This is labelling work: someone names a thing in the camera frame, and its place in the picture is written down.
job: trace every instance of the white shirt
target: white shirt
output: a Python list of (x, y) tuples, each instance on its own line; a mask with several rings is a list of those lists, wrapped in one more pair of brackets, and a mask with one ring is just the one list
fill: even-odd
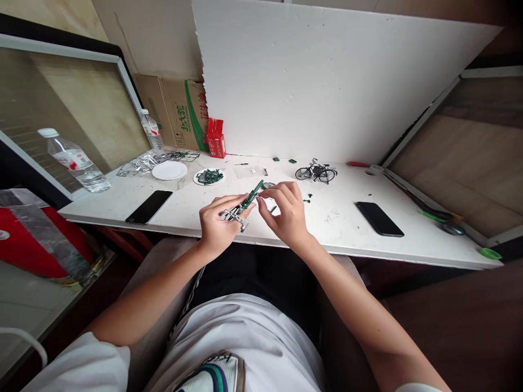
[[(303, 330), (269, 302), (248, 294), (208, 301), (173, 331), (171, 346), (146, 391), (171, 391), (175, 380), (227, 350), (245, 361), (245, 390), (325, 391), (321, 357)], [(127, 388), (130, 351), (83, 334), (24, 389), (111, 391)], [(438, 392), (407, 384), (397, 392)]]

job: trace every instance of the water bottle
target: water bottle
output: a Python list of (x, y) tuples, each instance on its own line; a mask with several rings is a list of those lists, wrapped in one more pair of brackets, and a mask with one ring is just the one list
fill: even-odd
[(88, 191), (101, 193), (111, 187), (100, 169), (79, 146), (61, 138), (53, 128), (44, 128), (38, 130), (38, 133), (47, 139), (47, 152)]
[(158, 124), (155, 119), (149, 115), (147, 109), (142, 109), (142, 126), (147, 138), (149, 139), (149, 144), (153, 151), (157, 154), (163, 152), (163, 139), (160, 135), (160, 130), (158, 129)]

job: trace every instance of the white table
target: white table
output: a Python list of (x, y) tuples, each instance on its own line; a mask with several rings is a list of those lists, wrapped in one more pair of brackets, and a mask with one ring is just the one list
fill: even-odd
[[(266, 168), (268, 176), (238, 179), (235, 169), (247, 167), (235, 166), (238, 163)], [(298, 181), (294, 173), (308, 163), (274, 162), (271, 158), (238, 155), (227, 155), (220, 160), (202, 153), (196, 161), (187, 163), (188, 172), (182, 179), (161, 181), (150, 174), (147, 177), (115, 176), (110, 179), (109, 191), (82, 196), (59, 213), (72, 222), (199, 237), (198, 211), (214, 197), (250, 192), (261, 179), (274, 183), (297, 181), (304, 199), (309, 198), (308, 193), (313, 194), (311, 203), (305, 203), (307, 228), (329, 253), (473, 270), (503, 265), (481, 256), (480, 246), (468, 237), (442, 231), (437, 222), (421, 215), (419, 207), (384, 175), (370, 176), (365, 168), (332, 164), (339, 175), (329, 185), (313, 180)], [(202, 168), (220, 168), (227, 179), (213, 186), (197, 185), (192, 178)], [(174, 194), (150, 223), (126, 223), (131, 212), (157, 190)], [(356, 208), (357, 201), (377, 203), (405, 236), (378, 235)], [(267, 227), (257, 208), (248, 220), (247, 230), (238, 233), (236, 242), (285, 246)]]

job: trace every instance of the sleeve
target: sleeve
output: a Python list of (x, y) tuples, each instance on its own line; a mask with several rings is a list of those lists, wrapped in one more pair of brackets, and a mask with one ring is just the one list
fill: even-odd
[(130, 359), (128, 347), (101, 342), (92, 332), (87, 332), (38, 373), (22, 392), (125, 392)]
[(396, 392), (441, 392), (439, 389), (420, 383), (404, 384)]

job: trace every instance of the white foam board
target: white foam board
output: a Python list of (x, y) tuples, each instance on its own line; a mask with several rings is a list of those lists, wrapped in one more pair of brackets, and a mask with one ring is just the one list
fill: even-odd
[(377, 163), (501, 31), (249, 0), (193, 0), (229, 154)]

